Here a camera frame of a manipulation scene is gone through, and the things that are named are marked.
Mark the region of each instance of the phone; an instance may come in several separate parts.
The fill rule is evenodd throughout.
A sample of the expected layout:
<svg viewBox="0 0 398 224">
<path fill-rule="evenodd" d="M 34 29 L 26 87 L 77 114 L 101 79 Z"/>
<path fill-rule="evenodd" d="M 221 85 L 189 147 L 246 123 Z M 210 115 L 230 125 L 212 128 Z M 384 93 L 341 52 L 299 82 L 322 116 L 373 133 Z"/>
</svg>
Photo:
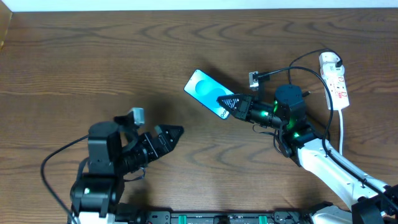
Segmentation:
<svg viewBox="0 0 398 224">
<path fill-rule="evenodd" d="M 217 103 L 217 98 L 234 93 L 206 75 L 203 71 L 195 70 L 185 85 L 184 90 L 202 105 L 217 114 L 221 119 L 228 118 L 229 112 Z"/>
</svg>

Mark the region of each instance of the wooden table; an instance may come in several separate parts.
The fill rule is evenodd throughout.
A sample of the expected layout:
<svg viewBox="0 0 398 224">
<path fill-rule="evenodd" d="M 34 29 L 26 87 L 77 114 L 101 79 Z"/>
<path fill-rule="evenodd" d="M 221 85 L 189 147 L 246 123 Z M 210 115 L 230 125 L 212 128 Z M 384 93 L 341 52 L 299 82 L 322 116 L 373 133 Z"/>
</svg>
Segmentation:
<svg viewBox="0 0 398 224">
<path fill-rule="evenodd" d="M 286 67 L 325 46 L 343 58 L 351 106 L 344 110 L 345 156 L 398 184 L 397 9 L 16 13 L 0 52 L 1 223 L 64 223 L 44 188 L 45 156 L 99 121 L 146 110 L 144 130 L 177 124 L 185 134 L 123 202 L 174 210 L 305 208 L 324 200 L 346 208 L 317 177 L 275 152 L 249 123 L 223 121 L 183 91 L 201 69 L 236 93 L 248 73 Z M 316 55 L 297 65 L 319 69 Z M 292 72 L 314 94 L 308 110 L 326 122 L 322 84 Z M 269 99 L 286 73 L 266 83 Z M 331 128 L 338 146 L 338 117 Z M 69 205 L 81 142 L 55 156 L 46 174 Z"/>
</svg>

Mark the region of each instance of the black cable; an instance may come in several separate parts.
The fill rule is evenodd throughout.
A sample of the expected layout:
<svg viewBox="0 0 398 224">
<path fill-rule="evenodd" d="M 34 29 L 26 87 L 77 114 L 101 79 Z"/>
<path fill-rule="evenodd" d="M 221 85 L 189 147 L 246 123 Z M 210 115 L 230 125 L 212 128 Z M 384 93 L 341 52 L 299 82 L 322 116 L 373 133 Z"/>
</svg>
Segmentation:
<svg viewBox="0 0 398 224">
<path fill-rule="evenodd" d="M 338 62 L 338 64 L 339 64 L 340 66 L 343 64 L 343 59 L 340 57 L 340 55 L 338 55 L 337 52 L 335 52 L 334 50 L 329 49 L 329 48 L 324 48 L 324 49 L 313 50 L 313 51 L 311 51 L 311 52 L 308 52 L 308 53 L 306 53 L 306 54 L 303 54 L 303 55 L 299 56 L 298 58 L 294 59 L 294 60 L 290 63 L 289 67 L 291 67 L 291 66 L 293 65 L 294 62 L 300 60 L 301 58 L 304 58 L 304 57 L 307 56 L 307 55 L 314 54 L 314 53 L 317 53 L 317 52 L 326 52 L 326 51 L 335 53 L 335 54 L 337 55 L 337 57 L 340 58 L 340 61 Z M 287 71 L 287 78 L 289 79 L 289 84 L 292 84 L 292 77 L 290 76 L 290 70 Z"/>
<path fill-rule="evenodd" d="M 314 74 L 323 84 L 323 86 L 325 87 L 326 93 L 328 94 L 329 97 L 329 101 L 333 102 L 333 100 L 331 99 L 331 93 L 329 91 L 329 88 L 327 87 L 327 84 L 325 83 L 325 81 L 323 80 L 323 78 L 317 73 L 314 72 L 313 70 L 309 69 L 309 68 L 305 68 L 305 67 L 286 67 L 286 68 L 281 68 L 279 70 L 275 70 L 273 72 L 268 72 L 264 75 L 258 76 L 257 79 L 261 79 L 262 77 L 266 77 L 272 74 L 276 74 L 279 72 L 283 72 L 286 70 L 291 70 L 291 69 L 300 69 L 300 70 L 305 70 L 308 71 L 312 74 Z M 330 125 L 331 125 L 331 121 L 333 119 L 333 103 L 330 104 L 330 115 L 329 115 L 329 120 L 328 120 L 328 124 L 326 125 L 325 128 L 325 132 L 323 133 L 322 136 L 322 146 L 323 149 L 326 152 L 326 156 L 329 156 L 336 164 L 338 164 L 342 169 L 344 169 L 345 171 L 347 171 L 349 174 L 351 174 L 354 178 L 358 179 L 360 182 L 362 182 L 364 185 L 368 186 L 370 189 L 372 189 L 373 191 L 375 191 L 378 195 L 380 195 L 382 198 L 384 198 L 385 200 L 387 200 L 387 202 L 394 208 L 394 210 L 397 212 L 398 214 L 398 205 L 396 205 L 393 201 L 391 201 L 391 199 L 389 199 L 387 196 L 385 196 L 383 194 L 383 192 L 381 192 L 377 187 L 373 186 L 372 184 L 368 183 L 366 178 L 362 179 L 360 176 L 356 175 L 353 171 L 351 171 L 349 168 L 347 168 L 346 166 L 344 166 L 339 160 L 337 160 L 334 155 L 331 153 L 331 150 L 329 150 L 326 146 L 326 135 L 327 132 L 329 131 Z"/>
<path fill-rule="evenodd" d="M 67 215 L 69 216 L 70 220 L 71 220 L 73 223 L 75 223 L 75 224 L 77 224 L 77 222 L 76 222 L 76 220 L 73 218 L 72 212 L 69 211 L 69 209 L 67 208 L 67 206 L 62 202 L 62 200 L 60 199 L 60 197 L 55 193 L 55 191 L 51 188 L 50 184 L 47 182 L 47 179 L 45 178 L 45 175 L 44 175 L 44 167 L 45 167 L 45 164 L 47 163 L 47 161 L 48 161 L 51 157 L 53 157 L 54 155 L 56 155 L 56 154 L 59 153 L 60 151 L 62 151 L 62 150 L 64 150 L 64 149 L 68 148 L 69 146 L 72 146 L 72 145 L 74 145 L 74 144 L 76 144 L 76 143 L 78 143 L 78 142 L 80 142 L 80 141 L 86 139 L 87 137 L 88 137 L 88 135 L 86 135 L 86 136 L 84 136 L 84 137 L 82 137 L 82 138 L 80 138 L 80 139 L 74 140 L 73 142 L 67 144 L 66 146 L 63 146 L 63 147 L 61 147 L 60 149 L 58 149 L 57 151 L 51 153 L 50 155 L 48 155 L 48 156 L 43 160 L 42 165 L 40 166 L 40 175 L 41 175 L 41 177 L 42 177 L 42 180 L 43 180 L 43 183 L 44 183 L 45 187 L 46 187 L 47 190 L 50 192 L 50 194 L 55 198 L 55 200 L 60 204 L 60 206 L 63 208 L 63 210 L 67 213 Z"/>
<path fill-rule="evenodd" d="M 79 163 L 79 168 L 77 169 L 77 175 L 76 175 L 76 180 L 80 180 L 81 175 L 83 174 L 83 170 L 85 169 L 85 166 L 90 158 L 87 157 L 86 159 L 83 159 Z"/>
<path fill-rule="evenodd" d="M 316 123 L 318 123 L 323 129 L 325 129 L 326 128 L 326 126 L 322 123 L 322 122 L 320 122 L 319 120 L 317 120 L 314 116 L 312 116 L 309 112 L 306 112 L 306 114 L 307 114 L 307 116 L 309 117 L 309 118 L 311 118 L 312 120 L 314 120 Z M 329 140 L 329 142 L 331 141 L 331 138 L 330 138 L 330 131 L 328 130 L 328 140 Z"/>
<path fill-rule="evenodd" d="M 278 149 L 278 147 L 276 146 L 275 136 L 274 136 L 274 148 L 275 148 L 275 150 L 276 150 L 279 154 L 283 155 L 283 153 L 282 153 L 282 152 Z"/>
<path fill-rule="evenodd" d="M 292 217 L 292 220 L 293 220 L 294 224 L 297 224 L 297 222 L 296 222 L 296 220 L 294 219 L 293 215 L 290 214 L 290 212 L 287 212 L 287 213 Z"/>
<path fill-rule="evenodd" d="M 273 136 L 273 138 L 274 138 L 274 147 L 275 147 L 275 150 L 276 150 L 279 154 L 283 155 L 283 153 L 277 148 L 276 143 L 275 143 L 275 138 L 278 137 L 278 135 L 276 135 L 276 130 L 275 130 L 274 133 L 268 132 L 268 131 L 257 132 L 256 130 L 254 130 L 254 127 L 255 127 L 255 126 L 260 126 L 260 125 L 258 125 L 258 124 L 253 125 L 252 129 L 253 129 L 253 131 L 254 131 L 255 133 L 258 133 L 258 134 L 268 134 L 268 135 L 270 135 L 270 136 Z"/>
<path fill-rule="evenodd" d="M 278 143 L 279 144 L 282 144 L 282 131 L 283 131 L 283 128 L 284 128 L 284 126 L 287 124 L 287 122 L 286 121 L 284 121 L 284 122 L 282 122 L 281 124 L 280 124 L 280 126 L 279 126 L 279 130 L 278 130 L 278 137 L 279 137 L 279 141 L 278 141 Z"/>
<path fill-rule="evenodd" d="M 144 168 L 144 167 L 140 167 L 140 169 L 141 169 L 142 172 L 143 172 L 143 174 L 142 174 L 141 176 L 136 177 L 136 178 L 134 178 L 134 179 L 132 179 L 132 180 L 125 180 L 125 179 L 123 179 L 124 182 L 132 182 L 132 181 L 136 181 L 136 180 L 141 180 L 141 179 L 143 179 L 143 178 L 145 177 L 146 171 L 145 171 L 145 168 Z"/>
</svg>

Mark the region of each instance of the white power strip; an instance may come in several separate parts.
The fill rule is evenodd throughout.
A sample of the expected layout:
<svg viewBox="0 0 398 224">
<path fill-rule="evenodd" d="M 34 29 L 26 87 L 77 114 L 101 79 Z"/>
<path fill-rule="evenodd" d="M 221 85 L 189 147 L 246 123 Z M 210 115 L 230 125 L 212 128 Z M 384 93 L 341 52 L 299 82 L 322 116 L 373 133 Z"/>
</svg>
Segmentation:
<svg viewBox="0 0 398 224">
<path fill-rule="evenodd" d="M 346 82 L 344 79 L 344 65 L 336 67 L 336 63 L 340 61 L 340 58 L 333 52 L 325 52 L 319 56 L 319 63 L 321 65 L 321 75 L 323 80 L 328 86 L 331 94 L 331 99 L 333 103 L 333 110 L 337 110 L 340 118 L 340 143 L 339 143 L 339 153 L 343 155 L 343 136 L 344 136 L 344 126 L 343 126 L 343 112 L 342 109 L 349 106 L 348 91 L 346 87 Z M 326 102 L 330 110 L 329 97 L 326 94 Z"/>
</svg>

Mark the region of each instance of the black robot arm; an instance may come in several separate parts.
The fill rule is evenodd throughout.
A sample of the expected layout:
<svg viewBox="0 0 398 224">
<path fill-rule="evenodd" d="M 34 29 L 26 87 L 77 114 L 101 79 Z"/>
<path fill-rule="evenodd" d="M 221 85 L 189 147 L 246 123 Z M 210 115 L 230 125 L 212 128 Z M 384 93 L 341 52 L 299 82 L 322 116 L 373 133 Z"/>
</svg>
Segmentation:
<svg viewBox="0 0 398 224">
<path fill-rule="evenodd" d="M 302 95 L 300 87 L 282 85 L 275 92 L 273 104 L 245 94 L 220 96 L 217 102 L 237 119 L 278 130 L 279 149 L 299 165 L 297 147 L 321 137 L 307 120 Z"/>
<path fill-rule="evenodd" d="M 155 127 L 158 135 L 154 138 L 150 133 L 138 135 L 137 130 L 143 124 L 143 110 L 134 108 L 127 116 L 92 125 L 88 134 L 89 172 L 80 175 L 70 192 L 75 217 L 81 212 L 98 212 L 98 217 L 104 218 L 108 213 L 114 215 L 126 210 L 126 205 L 118 204 L 124 191 L 123 176 L 173 151 L 183 134 L 181 126 L 161 124 Z M 128 141 L 125 146 L 121 133 Z M 130 218 L 134 220 L 120 221 L 137 223 L 140 215 Z"/>
</svg>

